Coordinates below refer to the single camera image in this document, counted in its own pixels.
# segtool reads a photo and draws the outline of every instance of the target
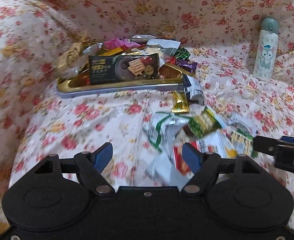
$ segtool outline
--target floral tablecloth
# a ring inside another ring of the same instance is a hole
[[[251,74],[264,17],[280,24],[271,82]],[[294,0],[0,0],[0,219],[9,180],[49,153],[67,158],[109,141],[114,158],[103,175],[115,188],[159,186],[145,174],[157,152],[141,125],[171,109],[170,93],[57,96],[52,61],[84,33],[96,41],[176,38],[198,62],[207,103],[219,114],[238,112],[261,135],[294,136]],[[275,169],[267,156],[256,161],[294,197],[294,174]]]

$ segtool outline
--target black snack package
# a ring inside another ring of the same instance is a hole
[[[159,55],[88,56],[90,84],[137,81],[159,77]]]

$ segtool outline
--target cartoon character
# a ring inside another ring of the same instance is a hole
[[[261,56],[260,56],[260,67],[261,69],[267,70],[267,72],[270,72],[272,69],[271,67],[271,59],[274,55],[273,48],[270,48],[270,45],[264,46]]]

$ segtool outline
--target biscuit image on package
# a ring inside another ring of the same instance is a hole
[[[145,65],[141,61],[141,59],[135,59],[133,61],[128,62],[129,67],[127,68],[135,77],[142,75],[145,69]]]

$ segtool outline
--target screw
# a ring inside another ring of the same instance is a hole
[[[184,190],[187,192],[187,193],[197,193],[200,191],[200,188],[196,185],[188,185],[186,187],[184,187]]]
[[[10,236],[10,240],[20,240],[20,237],[17,235]]]
[[[96,191],[100,194],[106,194],[106,193],[109,193],[111,192],[111,187],[108,186],[108,185],[100,185],[96,188]]]

